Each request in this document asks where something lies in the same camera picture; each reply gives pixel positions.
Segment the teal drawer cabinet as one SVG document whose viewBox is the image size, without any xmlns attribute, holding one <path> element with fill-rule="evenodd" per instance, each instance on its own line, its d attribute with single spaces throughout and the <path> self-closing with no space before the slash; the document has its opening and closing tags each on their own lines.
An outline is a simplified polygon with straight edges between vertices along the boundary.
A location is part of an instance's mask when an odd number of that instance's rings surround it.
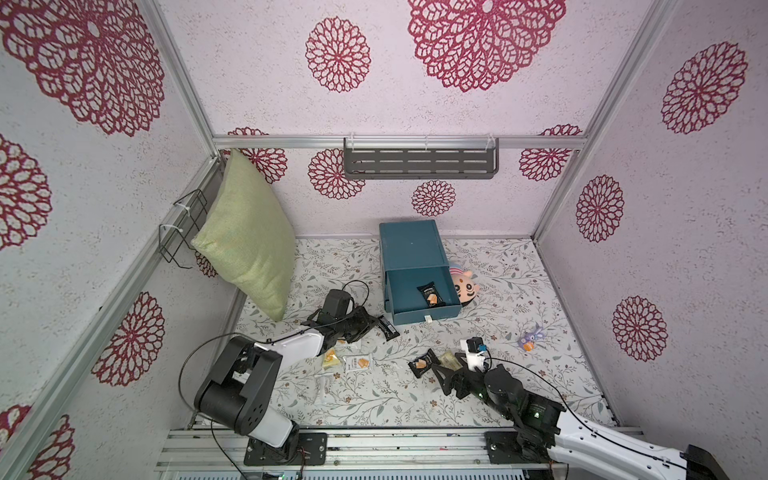
<svg viewBox="0 0 768 480">
<path fill-rule="evenodd" d="M 437 224 L 433 220 L 379 225 L 384 309 L 396 326 L 455 318 L 462 306 L 449 273 Z M 428 308 L 417 290 L 434 282 L 446 302 Z"/>
</svg>

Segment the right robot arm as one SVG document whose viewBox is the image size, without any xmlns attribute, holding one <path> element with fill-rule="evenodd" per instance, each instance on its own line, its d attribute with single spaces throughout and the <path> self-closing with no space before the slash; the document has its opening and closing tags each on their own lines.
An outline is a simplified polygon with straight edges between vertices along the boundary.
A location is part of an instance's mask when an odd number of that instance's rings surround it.
<svg viewBox="0 0 768 480">
<path fill-rule="evenodd" d="M 499 447 L 515 460 L 561 463 L 605 479 L 726 479 L 707 450 L 681 451 L 639 440 L 574 413 L 562 400 L 531 392 L 500 364 L 459 369 L 429 362 L 443 393 L 474 396 L 514 425 L 512 439 Z"/>
</svg>

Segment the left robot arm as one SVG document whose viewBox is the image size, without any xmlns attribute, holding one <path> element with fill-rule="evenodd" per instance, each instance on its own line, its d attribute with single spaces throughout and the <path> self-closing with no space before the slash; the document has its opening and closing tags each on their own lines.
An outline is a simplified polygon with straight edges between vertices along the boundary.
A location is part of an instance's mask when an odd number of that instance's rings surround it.
<svg viewBox="0 0 768 480">
<path fill-rule="evenodd" d="M 333 289 L 293 333 L 265 342 L 234 334 L 198 388 L 193 411 L 248 438 L 247 460 L 322 463 L 298 424 L 270 406 L 276 382 L 293 364 L 330 352 L 340 340 L 355 343 L 375 327 L 387 341 L 400 335 L 384 316 L 369 314 L 350 293 Z"/>
</svg>

